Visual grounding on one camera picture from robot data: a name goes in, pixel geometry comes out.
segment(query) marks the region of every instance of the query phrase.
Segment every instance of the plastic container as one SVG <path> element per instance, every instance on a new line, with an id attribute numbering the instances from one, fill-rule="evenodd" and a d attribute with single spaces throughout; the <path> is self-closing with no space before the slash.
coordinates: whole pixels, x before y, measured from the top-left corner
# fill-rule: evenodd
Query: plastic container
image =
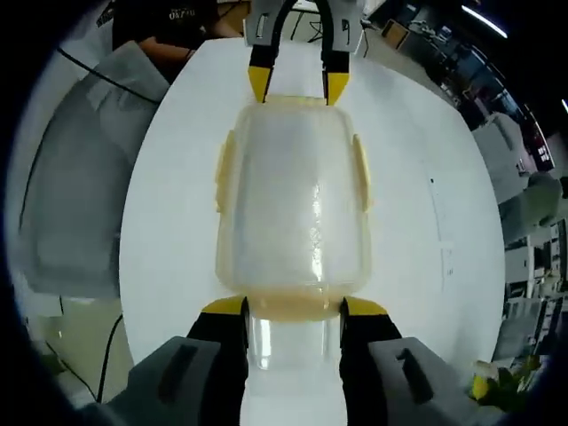
<path id="1" fill-rule="evenodd" d="M 368 178 L 349 117 L 321 99 L 246 107 L 217 168 L 217 276 L 257 319 L 323 320 L 369 274 Z"/>

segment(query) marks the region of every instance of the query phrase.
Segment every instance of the floor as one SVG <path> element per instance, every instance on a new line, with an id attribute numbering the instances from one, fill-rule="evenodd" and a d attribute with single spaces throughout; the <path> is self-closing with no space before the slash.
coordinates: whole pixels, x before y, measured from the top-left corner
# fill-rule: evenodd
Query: floor
<path id="1" fill-rule="evenodd" d="M 283 29 L 283 38 L 290 38 L 297 17 L 298 14 L 295 12 L 288 16 Z M 297 26 L 294 39 L 298 42 L 310 40 L 316 34 L 316 30 L 311 27 L 310 22 L 317 21 L 317 15 L 306 13 Z M 367 38 L 367 59 L 380 62 L 384 66 L 398 71 L 446 99 L 443 91 L 428 78 L 424 70 L 387 45 L 379 32 L 368 29 Z M 357 56 L 362 57 L 365 49 L 366 45 L 363 39 Z M 63 314 L 61 316 L 44 318 L 40 321 L 42 335 L 59 353 L 60 357 L 97 393 L 107 339 L 114 322 L 121 313 L 120 301 L 84 303 L 63 299 L 62 305 Z M 132 357 L 124 325 L 121 322 L 116 330 L 110 351 L 104 400 L 111 399 L 124 389 L 128 372 L 132 366 Z"/>

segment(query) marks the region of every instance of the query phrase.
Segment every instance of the person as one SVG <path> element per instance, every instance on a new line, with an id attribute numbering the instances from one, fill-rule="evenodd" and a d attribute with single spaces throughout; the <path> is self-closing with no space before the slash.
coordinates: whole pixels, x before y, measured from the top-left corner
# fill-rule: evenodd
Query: person
<path id="1" fill-rule="evenodd" d="M 116 0 L 113 48 L 133 40 L 171 83 L 201 44 L 241 37 L 220 19 L 216 0 Z"/>
<path id="2" fill-rule="evenodd" d="M 533 173 L 523 192 L 499 205 L 505 244 L 559 221 L 561 198 L 568 198 L 568 177 L 556 180 L 545 172 Z"/>

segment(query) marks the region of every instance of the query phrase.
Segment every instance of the person's arm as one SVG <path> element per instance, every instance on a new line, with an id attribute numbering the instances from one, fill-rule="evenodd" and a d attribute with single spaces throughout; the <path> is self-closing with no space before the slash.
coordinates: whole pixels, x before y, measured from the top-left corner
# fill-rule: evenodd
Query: person's arm
<path id="1" fill-rule="evenodd" d="M 154 63 L 158 64 L 180 64 L 187 62 L 195 51 L 186 47 L 173 46 L 156 42 L 156 37 L 148 37 L 138 43 L 140 49 Z"/>
<path id="2" fill-rule="evenodd" d="M 241 33 L 227 24 L 224 20 L 218 20 L 209 29 L 209 32 L 216 37 L 221 38 L 235 38 L 242 37 Z"/>
<path id="3" fill-rule="evenodd" d="M 241 33 L 236 31 L 219 16 L 217 0 L 201 0 L 199 6 L 199 13 L 203 17 L 203 26 L 211 36 L 219 38 L 242 37 Z"/>

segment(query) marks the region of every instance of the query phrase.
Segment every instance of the black cable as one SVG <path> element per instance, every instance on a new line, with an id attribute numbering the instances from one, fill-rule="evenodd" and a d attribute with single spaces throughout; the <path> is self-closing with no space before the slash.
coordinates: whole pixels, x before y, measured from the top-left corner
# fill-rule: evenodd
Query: black cable
<path id="1" fill-rule="evenodd" d="M 363 34 L 365 35 L 365 44 L 367 45 L 367 47 L 365 48 L 365 53 L 363 53 L 363 58 L 366 58 L 367 52 L 369 51 L 369 39 L 367 38 L 367 31 L 365 31 L 365 29 L 363 29 Z"/>
<path id="2" fill-rule="evenodd" d="M 185 56 L 184 61 L 187 62 L 194 54 L 195 54 L 195 51 L 192 51 L 191 49 L 187 49 L 187 54 Z"/>
<path id="3" fill-rule="evenodd" d="M 95 392 L 92 391 L 91 387 L 87 384 L 87 382 L 84 381 L 84 379 L 83 379 L 80 375 L 78 375 L 78 374 L 75 372 L 75 370 L 74 370 L 73 368 L 71 368 L 71 367 L 68 365 L 68 363 L 65 362 L 65 361 L 59 356 L 59 354 L 53 349 L 53 347 L 52 347 L 49 343 L 45 342 L 45 344 L 47 345 L 47 347 L 49 348 L 49 350 L 50 350 L 51 352 L 53 352 L 53 355 L 55 355 L 55 356 L 57 357 L 57 359 L 58 359 L 58 361 L 61 363 L 61 365 L 62 365 L 63 367 L 65 367 L 69 373 L 71 373 L 72 375 L 74 375 L 74 376 L 77 378 L 77 380 L 78 380 L 79 382 L 81 382 L 82 384 L 85 385 L 85 387 L 87 388 L 87 390 L 89 391 L 89 393 L 92 395 L 93 400 L 97 400 L 97 399 L 95 398 Z"/>
<path id="4" fill-rule="evenodd" d="M 116 81 L 108 78 L 106 75 L 101 74 L 99 71 L 95 71 L 93 68 L 86 66 L 79 59 L 74 58 L 73 56 L 68 54 L 66 51 L 61 49 L 60 47 L 58 47 L 56 50 L 61 54 L 61 56 L 65 57 L 66 59 L 69 59 L 71 62 L 73 62 L 78 67 L 81 67 L 82 69 L 89 71 L 91 74 L 96 75 L 101 80 L 104 80 L 107 83 L 111 83 L 112 85 L 118 87 L 119 89 L 123 89 L 124 91 L 127 91 L 128 93 L 131 93 L 134 96 L 138 96 L 139 98 L 146 100 L 146 101 L 150 102 L 151 104 L 160 105 L 160 102 L 158 102 L 157 100 L 147 98 L 146 96 L 141 95 L 137 91 L 134 91 L 133 89 L 126 87 L 125 85 L 117 83 Z"/>
<path id="5" fill-rule="evenodd" d="M 239 0 L 237 3 L 233 3 L 231 5 L 231 7 L 229 9 L 227 9 L 226 11 L 224 11 L 220 16 L 219 19 L 221 20 L 222 18 L 224 18 L 225 16 L 227 16 L 235 7 L 237 7 L 239 4 L 242 3 L 242 0 Z"/>
<path id="6" fill-rule="evenodd" d="M 103 401 L 103 391 L 105 390 L 105 379 L 107 377 L 107 366 L 108 366 L 108 356 L 110 355 L 110 347 L 113 344 L 113 337 L 118 324 L 122 321 L 122 314 L 116 319 L 113 325 L 113 329 L 110 330 L 110 335 L 108 335 L 108 341 L 106 342 L 105 358 L 103 359 L 103 367 L 100 371 L 100 382 L 99 382 L 99 393 L 97 394 L 97 402 L 101 403 Z"/>
<path id="7" fill-rule="evenodd" d="M 302 20 L 303 16 L 304 13 L 300 12 L 300 14 L 298 15 L 298 19 L 296 20 L 296 24 L 294 25 L 294 29 L 292 30 L 292 35 L 290 36 L 290 40 L 294 40 L 294 36 L 296 35 L 296 30 L 298 29 L 298 25 L 300 23 L 300 20 Z"/>

